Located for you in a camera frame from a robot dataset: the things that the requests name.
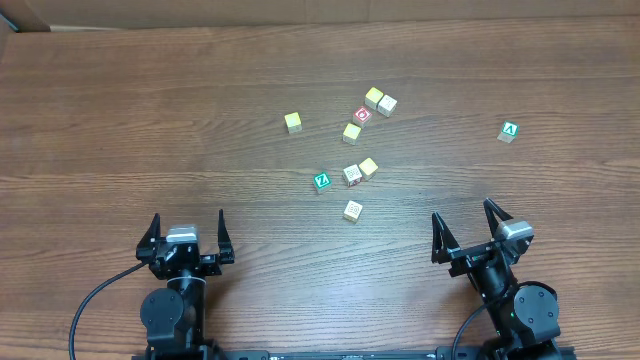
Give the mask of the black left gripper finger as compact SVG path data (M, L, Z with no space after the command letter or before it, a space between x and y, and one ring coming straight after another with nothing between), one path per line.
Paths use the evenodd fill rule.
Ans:
M226 228L224 211L222 209L219 210L217 236L219 247L219 262L221 264L233 264L235 262L235 252Z
M156 213L147 231L136 246L136 259L141 262L151 262L157 255L157 243L161 237L160 215Z

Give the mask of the white outline block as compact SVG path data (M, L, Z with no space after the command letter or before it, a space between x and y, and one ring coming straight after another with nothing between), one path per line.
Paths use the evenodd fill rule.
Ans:
M353 223L356 223L360 217L363 206L355 201L349 201L343 212L343 217Z

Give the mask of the red letter block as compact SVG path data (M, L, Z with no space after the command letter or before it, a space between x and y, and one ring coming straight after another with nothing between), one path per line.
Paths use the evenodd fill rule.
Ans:
M352 116L352 122L360 127L364 128L372 119L373 114L366 106L360 106L357 108Z

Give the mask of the green V block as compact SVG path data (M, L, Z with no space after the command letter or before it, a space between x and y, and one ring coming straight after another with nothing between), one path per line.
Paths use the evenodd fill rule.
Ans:
M497 139L505 143L511 143L516 139L519 129L520 126L518 124L505 121Z

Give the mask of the yellow block top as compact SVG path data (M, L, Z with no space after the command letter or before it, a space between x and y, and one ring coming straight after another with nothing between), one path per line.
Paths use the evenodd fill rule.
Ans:
M381 90L376 87L371 87L365 95L364 104L367 107L376 110L383 97L384 93Z

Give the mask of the white block top right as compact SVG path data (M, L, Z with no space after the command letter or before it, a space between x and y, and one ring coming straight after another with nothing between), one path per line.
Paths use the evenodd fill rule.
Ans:
M397 100L385 94L377 104L377 111L385 117L390 117L397 107Z

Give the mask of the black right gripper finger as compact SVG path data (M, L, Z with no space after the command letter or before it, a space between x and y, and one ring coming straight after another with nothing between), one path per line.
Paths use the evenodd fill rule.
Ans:
M486 198L483 201L483 207L492 236L495 235L500 221L512 219L512 216L505 212L491 198Z
M452 254L459 251L460 246L438 212L432 214L432 228L431 261L438 264L450 262Z

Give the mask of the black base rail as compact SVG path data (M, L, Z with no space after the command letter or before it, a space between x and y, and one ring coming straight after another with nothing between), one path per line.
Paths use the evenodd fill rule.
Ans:
M560 348L561 359L576 360L571 347ZM267 351L225 351L230 360L445 360L452 358L451 346L440 346L435 350L371 351L371 352L290 352L269 353ZM455 359L489 359L480 355L480 346L459 346Z

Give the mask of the white red-sided block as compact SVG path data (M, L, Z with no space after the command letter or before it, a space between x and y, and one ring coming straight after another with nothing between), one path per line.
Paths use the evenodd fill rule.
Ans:
M363 175L357 164L353 164L344 168L342 176L348 187L355 186L363 180Z

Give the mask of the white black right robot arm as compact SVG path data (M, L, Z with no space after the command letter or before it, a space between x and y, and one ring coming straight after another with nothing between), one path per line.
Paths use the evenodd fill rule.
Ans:
M557 292L538 281L520 282L511 267L526 253L534 238L533 227L505 212L492 199L483 201L491 238L467 249L460 247L441 215L432 214L431 261L449 264L449 275L465 275L482 299L467 317L450 346L435 350L437 359L574 359L572 347L561 348ZM496 336L480 346L460 347L471 322L487 312Z

